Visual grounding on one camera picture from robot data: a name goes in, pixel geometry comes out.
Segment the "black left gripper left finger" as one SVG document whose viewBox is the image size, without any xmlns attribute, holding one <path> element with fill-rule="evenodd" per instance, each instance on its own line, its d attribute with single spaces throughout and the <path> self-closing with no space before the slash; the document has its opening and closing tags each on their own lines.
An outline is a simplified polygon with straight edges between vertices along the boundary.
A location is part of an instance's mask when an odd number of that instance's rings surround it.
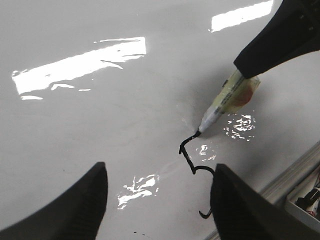
<svg viewBox="0 0 320 240">
<path fill-rule="evenodd" d="M 94 240 L 106 212 L 108 177 L 97 162 L 51 203 L 1 230 L 2 240 Z"/>
</svg>

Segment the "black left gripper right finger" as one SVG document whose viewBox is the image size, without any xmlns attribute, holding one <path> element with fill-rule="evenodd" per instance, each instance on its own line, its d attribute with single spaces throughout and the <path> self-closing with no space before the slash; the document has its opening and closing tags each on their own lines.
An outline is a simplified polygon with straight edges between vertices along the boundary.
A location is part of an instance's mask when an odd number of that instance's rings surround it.
<svg viewBox="0 0 320 240">
<path fill-rule="evenodd" d="M 320 234 L 269 203 L 225 164 L 217 164 L 210 207 L 222 240 L 318 240 Z"/>
</svg>

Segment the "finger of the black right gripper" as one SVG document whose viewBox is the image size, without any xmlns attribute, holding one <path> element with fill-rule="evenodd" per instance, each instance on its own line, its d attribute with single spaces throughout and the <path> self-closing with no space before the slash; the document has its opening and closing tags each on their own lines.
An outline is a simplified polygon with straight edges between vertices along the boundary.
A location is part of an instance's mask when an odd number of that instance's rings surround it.
<svg viewBox="0 0 320 240">
<path fill-rule="evenodd" d="M 249 79 L 319 49 L 320 2 L 284 0 L 269 23 L 233 63 L 242 76 Z"/>
</svg>

